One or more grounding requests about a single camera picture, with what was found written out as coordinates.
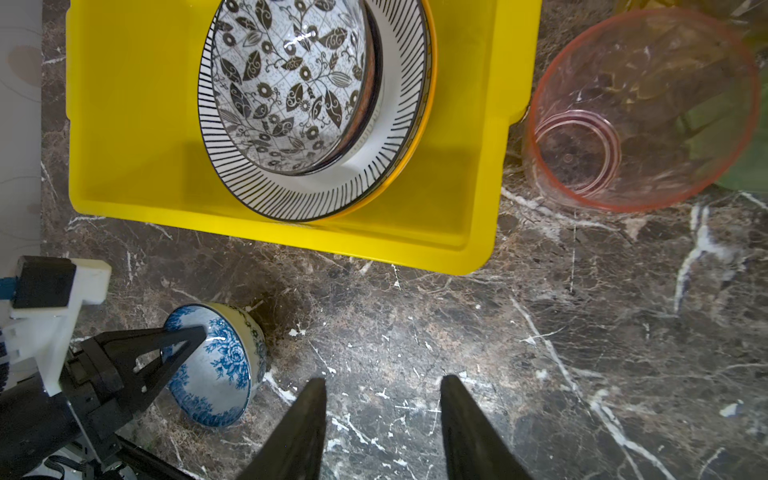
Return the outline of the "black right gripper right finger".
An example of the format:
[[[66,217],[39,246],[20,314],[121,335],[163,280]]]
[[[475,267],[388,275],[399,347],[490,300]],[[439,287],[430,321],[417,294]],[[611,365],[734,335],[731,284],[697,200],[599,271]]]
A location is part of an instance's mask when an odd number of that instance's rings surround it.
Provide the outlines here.
[[[450,480],[531,479],[456,375],[441,380],[440,408]]]

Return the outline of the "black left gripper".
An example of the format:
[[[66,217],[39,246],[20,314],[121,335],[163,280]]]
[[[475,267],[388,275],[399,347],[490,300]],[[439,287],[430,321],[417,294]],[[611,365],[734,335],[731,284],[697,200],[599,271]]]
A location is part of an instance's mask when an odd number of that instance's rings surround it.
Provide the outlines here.
[[[103,466],[117,463],[116,434],[93,419],[119,429],[144,412],[206,339],[203,326],[105,332],[64,363],[58,394],[41,375],[2,393],[1,477],[19,479],[73,442]]]

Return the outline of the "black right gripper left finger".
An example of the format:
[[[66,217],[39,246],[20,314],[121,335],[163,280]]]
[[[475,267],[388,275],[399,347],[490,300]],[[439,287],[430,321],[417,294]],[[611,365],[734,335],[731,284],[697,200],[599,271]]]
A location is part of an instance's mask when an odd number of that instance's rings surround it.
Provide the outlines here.
[[[326,432],[326,383],[309,380],[241,479],[319,479]]]

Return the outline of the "white black-striped-rim plate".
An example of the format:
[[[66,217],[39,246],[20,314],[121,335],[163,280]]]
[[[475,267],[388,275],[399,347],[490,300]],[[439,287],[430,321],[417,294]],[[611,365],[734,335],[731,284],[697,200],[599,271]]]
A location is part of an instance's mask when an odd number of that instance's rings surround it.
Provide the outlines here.
[[[198,75],[203,142],[227,190],[273,220],[372,200],[404,169],[436,83],[424,1],[223,1]]]

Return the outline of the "black leaf-pattern bowl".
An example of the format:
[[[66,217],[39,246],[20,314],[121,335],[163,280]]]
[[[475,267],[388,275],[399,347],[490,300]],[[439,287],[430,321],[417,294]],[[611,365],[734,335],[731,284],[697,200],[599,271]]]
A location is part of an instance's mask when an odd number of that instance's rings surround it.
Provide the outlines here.
[[[268,172],[310,174],[349,128],[366,58],[360,1],[221,2],[212,80],[227,134]]]

